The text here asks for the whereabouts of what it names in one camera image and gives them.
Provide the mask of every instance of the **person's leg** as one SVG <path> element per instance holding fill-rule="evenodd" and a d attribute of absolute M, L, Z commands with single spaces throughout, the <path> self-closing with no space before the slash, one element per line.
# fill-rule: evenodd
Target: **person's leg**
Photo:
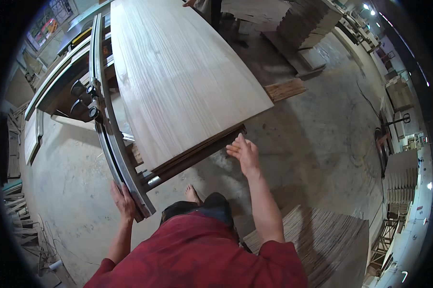
<path fill-rule="evenodd" d="M 192 211 L 196 211 L 200 205 L 202 205 L 202 200 L 197 195 L 194 187 L 188 185 L 185 190 L 186 201 L 178 201 L 168 206 L 162 212 L 162 219 L 160 225 L 165 221 L 169 220 L 173 216 L 187 214 Z"/>
<path fill-rule="evenodd" d="M 221 1 L 222 0 L 211 0 L 210 24 L 217 32 L 218 28 L 220 28 Z"/>
<path fill-rule="evenodd" d="M 210 194 L 198 211 L 206 216 L 216 218 L 229 227 L 234 228 L 234 220 L 229 202 L 218 192 Z"/>

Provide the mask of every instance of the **person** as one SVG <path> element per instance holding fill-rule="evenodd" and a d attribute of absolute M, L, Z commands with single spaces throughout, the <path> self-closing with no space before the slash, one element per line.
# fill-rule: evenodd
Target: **person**
<path fill-rule="evenodd" d="M 285 243 L 282 216 L 258 162 L 258 148 L 242 134 L 226 146 L 248 180 L 261 242 L 258 255 L 239 246 L 231 208 L 220 194 L 203 202 L 192 185 L 187 201 L 166 208 L 157 231 L 132 252 L 135 205 L 125 185 L 111 185 L 121 213 L 108 255 L 85 287 L 297 287 L 307 277 L 293 243 Z"/>
<path fill-rule="evenodd" d="M 183 0 L 183 7 L 192 7 L 218 32 L 222 0 Z"/>

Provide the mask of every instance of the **wood grain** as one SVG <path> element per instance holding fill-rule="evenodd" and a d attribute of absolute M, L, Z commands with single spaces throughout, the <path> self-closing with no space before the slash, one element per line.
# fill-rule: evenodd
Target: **wood grain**
<path fill-rule="evenodd" d="M 292 96 L 301 94 L 307 89 L 300 78 L 295 78 L 284 83 L 276 83 L 264 87 L 273 103 L 282 101 Z"/>
<path fill-rule="evenodd" d="M 310 288 L 324 285 L 342 264 L 359 263 L 356 271 L 365 271 L 369 246 L 368 220 L 296 206 L 283 217 L 283 224 L 285 241 L 295 245 Z M 258 253 L 261 245 L 256 230 L 244 237 L 244 241 L 253 253 Z M 359 247 L 357 261 L 355 246 Z"/>
<path fill-rule="evenodd" d="M 111 41 L 149 170 L 273 106 L 234 50 L 180 1 L 112 2 Z"/>
<path fill-rule="evenodd" d="M 36 150 L 37 141 L 37 130 L 36 130 L 36 115 L 37 110 L 31 114 L 31 117 L 24 124 L 24 160 L 26 165 L 31 161 L 31 157 Z"/>

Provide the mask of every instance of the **person's hand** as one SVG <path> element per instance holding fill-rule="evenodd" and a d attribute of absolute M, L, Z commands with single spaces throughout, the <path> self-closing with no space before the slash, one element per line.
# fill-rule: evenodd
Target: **person's hand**
<path fill-rule="evenodd" d="M 117 208 L 121 212 L 121 218 L 125 221 L 132 221 L 135 215 L 135 202 L 129 193 L 127 186 L 122 183 L 122 191 L 116 185 L 116 182 L 111 181 L 111 196 L 116 203 Z"/>
<path fill-rule="evenodd" d="M 194 7 L 195 3 L 196 0 L 186 0 L 186 2 L 183 4 L 183 7 Z"/>
<path fill-rule="evenodd" d="M 226 152 L 239 160 L 240 169 L 247 178 L 259 175 L 258 147 L 245 139 L 242 133 L 239 133 L 232 145 L 226 145 Z"/>

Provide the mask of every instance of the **red shirt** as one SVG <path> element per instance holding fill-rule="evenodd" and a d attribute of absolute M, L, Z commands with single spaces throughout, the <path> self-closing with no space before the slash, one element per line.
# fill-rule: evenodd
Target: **red shirt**
<path fill-rule="evenodd" d="M 105 258 L 84 287 L 298 287 L 307 277 L 293 243 L 240 248 L 223 222 L 199 212 L 163 223 L 118 265 Z"/>

